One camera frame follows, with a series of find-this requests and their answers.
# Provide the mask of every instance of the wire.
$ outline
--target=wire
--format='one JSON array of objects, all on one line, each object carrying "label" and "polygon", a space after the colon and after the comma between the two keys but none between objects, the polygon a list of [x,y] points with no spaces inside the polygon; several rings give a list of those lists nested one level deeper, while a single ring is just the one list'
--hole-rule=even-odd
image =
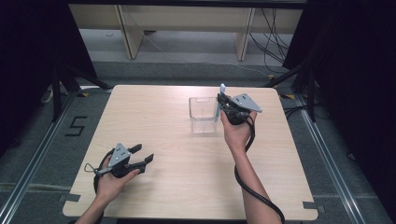
[{"label": "wire", "polygon": [[[321,103],[315,103],[314,106],[322,106]],[[284,108],[283,110],[285,111],[285,115],[286,115],[286,119],[289,119],[289,117],[291,116],[291,114],[293,114],[296,111],[301,111],[301,110],[305,110],[308,109],[308,105],[299,105],[299,106],[295,106],[295,107],[290,107],[290,108]],[[317,114],[315,114],[315,117],[320,118],[320,119],[331,119],[331,118],[324,118],[322,116],[319,116]]]},{"label": "wire", "polygon": [[[99,168],[98,170],[101,170],[103,168],[103,164],[105,163],[105,160],[108,156],[112,155],[114,152],[114,148],[111,149],[109,152],[107,152],[107,154],[102,158],[102,161],[99,164]],[[98,191],[98,185],[99,185],[99,175],[95,175],[95,177],[93,178],[93,189],[95,190],[95,194]],[[95,224],[100,224],[102,222],[102,219],[105,215],[105,212],[102,212],[101,215],[99,216],[99,218],[95,221]]]},{"label": "wire", "polygon": [[[254,138],[256,136],[255,133],[255,128],[254,128],[254,120],[251,116],[247,117],[245,119],[245,123],[247,123],[247,125],[249,126],[250,129],[250,138],[247,142],[247,145],[245,147],[245,151],[248,152],[248,150],[250,149],[251,144],[253,144]],[[253,197],[255,197],[256,199],[260,200],[261,202],[265,203],[266,205],[268,205],[269,207],[271,207],[272,209],[274,209],[277,214],[279,215],[280,221],[282,223],[285,223],[285,216],[283,215],[282,211],[274,204],[272,203],[270,200],[266,199],[265,197],[263,197],[262,195],[260,195],[259,193],[257,193],[256,191],[254,191],[253,189],[251,189],[247,184],[245,184],[245,182],[241,179],[241,177],[238,174],[238,170],[236,169],[236,165],[233,168],[233,172],[235,175],[235,179],[236,182],[238,182],[238,184],[250,195],[252,195]]]},{"label": "wire", "polygon": [[[289,46],[282,40],[282,38],[279,36],[279,34],[278,34],[277,31],[276,31],[276,9],[275,9],[275,8],[272,9],[272,14],[273,14],[273,19],[272,19],[272,24],[271,24],[271,23],[269,22],[267,16],[265,15],[265,12],[264,12],[263,8],[262,8],[262,15],[264,16],[265,21],[266,21],[266,23],[267,23],[267,25],[268,25],[268,28],[270,29],[270,34],[269,34],[269,36],[266,35],[266,34],[264,34],[264,36],[267,38],[267,42],[266,42],[266,44],[265,44],[265,47],[264,47],[263,45],[261,45],[261,44],[253,37],[252,34],[249,34],[249,35],[250,35],[250,37],[252,38],[253,42],[256,44],[256,46],[257,46],[260,50],[262,50],[262,51],[264,52],[264,65],[267,67],[267,69],[269,69],[271,72],[274,72],[274,73],[280,73],[280,72],[271,70],[271,69],[268,67],[268,65],[267,65],[267,63],[266,63],[266,56],[267,56],[267,54],[268,54],[270,57],[274,58],[274,59],[277,60],[278,62],[284,63],[284,62],[285,62],[285,58],[286,58],[286,53],[285,53],[284,49],[288,49]],[[277,49],[278,49],[278,51],[279,51],[280,57],[278,57],[278,56],[275,55],[273,52],[271,52],[270,50],[268,50],[268,46],[269,46],[269,43],[270,43],[270,42],[276,44]]]},{"label": "wire", "polygon": [[90,165],[89,163],[85,164],[85,166],[84,166],[84,171],[85,171],[86,173],[96,173],[97,170],[98,170],[98,169],[93,168],[93,166]]}]

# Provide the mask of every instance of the gray floor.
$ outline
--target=gray floor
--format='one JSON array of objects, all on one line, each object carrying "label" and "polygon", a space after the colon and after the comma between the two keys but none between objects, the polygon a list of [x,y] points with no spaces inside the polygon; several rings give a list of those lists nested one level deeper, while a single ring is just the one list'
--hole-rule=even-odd
[{"label": "gray floor", "polygon": [[[231,86],[259,86],[268,82],[271,75],[280,75],[268,70],[263,66],[265,63],[274,71],[286,71],[279,67],[281,65],[279,62],[264,56],[252,41],[249,41],[245,61],[238,62],[231,34],[194,32],[147,34],[135,60],[127,58],[118,31],[81,30],[81,34],[99,78],[109,84],[218,85],[217,83],[223,78],[232,83]],[[257,36],[263,44],[266,43],[262,35],[254,36]],[[285,42],[290,42],[290,35],[282,37]],[[269,49],[275,52],[276,46],[271,45]],[[276,87],[279,94],[291,93],[291,83],[292,80],[288,80],[279,84]],[[67,223],[74,220],[73,217],[63,215],[64,196],[73,184],[109,94],[97,92],[90,93],[88,97],[74,99],[10,223]],[[281,99],[281,103],[285,108],[297,106],[296,100],[293,99]],[[316,107],[315,112],[320,133],[359,205],[366,223],[391,223],[359,166],[347,158],[347,147],[332,121],[327,117],[325,108]],[[68,133],[76,131],[69,128],[76,116],[87,117],[78,121],[78,125],[85,126],[84,131],[79,137],[67,137]],[[51,125],[51,117],[51,102],[38,108],[25,132],[20,136],[20,144],[9,149],[0,158],[0,202],[6,201],[13,186],[20,180]],[[318,152],[318,146],[306,126],[303,114],[296,112],[288,121],[318,207],[318,219],[312,223],[352,223],[341,200],[342,197],[337,192]],[[116,222],[116,219],[109,217],[103,223]],[[135,220],[131,223],[154,222]]]}]

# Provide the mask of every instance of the black tape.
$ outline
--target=black tape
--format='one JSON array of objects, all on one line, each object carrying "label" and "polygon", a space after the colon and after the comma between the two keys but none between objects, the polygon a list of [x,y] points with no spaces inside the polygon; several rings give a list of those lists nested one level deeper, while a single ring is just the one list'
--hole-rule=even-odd
[{"label": "black tape", "polygon": [[79,132],[78,132],[78,133],[67,133],[67,134],[65,134],[64,136],[66,136],[66,137],[79,137],[79,136],[81,136],[81,133],[82,133],[82,131],[84,130],[85,126],[82,126],[82,125],[75,125],[75,122],[76,122],[77,119],[86,119],[86,118],[87,118],[87,116],[75,116],[75,117],[73,118],[73,121],[72,121],[72,123],[70,124],[70,127],[69,127],[69,128],[79,129]]},{"label": "black tape", "polygon": [[305,209],[318,209],[317,205],[311,202],[303,202],[303,207]]},{"label": "black tape", "polygon": [[63,202],[69,201],[69,202],[77,203],[80,197],[81,197],[81,195],[78,195],[78,194],[63,194],[59,198],[59,202],[63,203]]},{"label": "black tape", "polygon": [[280,99],[290,99],[290,100],[294,100],[295,97],[293,94],[279,94]]}]

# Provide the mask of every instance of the human arm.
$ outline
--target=human arm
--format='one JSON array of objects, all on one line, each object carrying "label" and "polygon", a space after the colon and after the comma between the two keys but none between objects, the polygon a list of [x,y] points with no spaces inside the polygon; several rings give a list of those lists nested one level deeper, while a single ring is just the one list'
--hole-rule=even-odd
[{"label": "human arm", "polygon": [[[248,120],[253,123],[256,117],[257,112],[253,111],[250,113]],[[270,200],[246,153],[245,147],[250,137],[249,126],[246,123],[232,125],[223,111],[220,113],[220,118],[224,127],[225,142],[233,155],[233,160],[235,161],[236,169],[241,180],[261,196]],[[281,223],[279,215],[267,204],[261,202],[244,189],[242,189],[242,196],[247,223]]]},{"label": "human arm", "polygon": [[[111,156],[108,156],[103,163],[103,168],[107,168]],[[102,215],[106,207],[116,199],[123,187],[139,174],[140,170],[133,170],[123,178],[116,178],[113,174],[107,173],[99,178],[96,197],[91,203],[90,207],[77,220],[76,224],[95,223]]]}]

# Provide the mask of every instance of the finger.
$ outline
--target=finger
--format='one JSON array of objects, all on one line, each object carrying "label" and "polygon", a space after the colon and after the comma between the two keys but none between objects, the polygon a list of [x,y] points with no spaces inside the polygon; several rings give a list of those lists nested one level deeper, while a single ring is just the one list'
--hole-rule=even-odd
[{"label": "finger", "polygon": [[222,110],[220,110],[220,119],[224,126],[231,125],[230,121],[228,121],[227,115],[225,115]]},{"label": "finger", "polygon": [[256,117],[257,117],[257,112],[256,111],[254,111],[254,110],[251,111],[249,115],[253,119],[253,121],[256,120]]},{"label": "finger", "polygon": [[135,178],[139,173],[140,173],[139,169],[132,170],[131,172],[128,173],[128,175],[122,178],[122,181],[124,182],[124,184],[126,184],[129,181],[131,181],[133,178]]},{"label": "finger", "polygon": [[105,161],[103,162],[103,167],[102,167],[102,169],[107,168],[108,164],[110,163],[110,159],[111,159],[111,155],[109,155],[109,156],[105,159]]}]

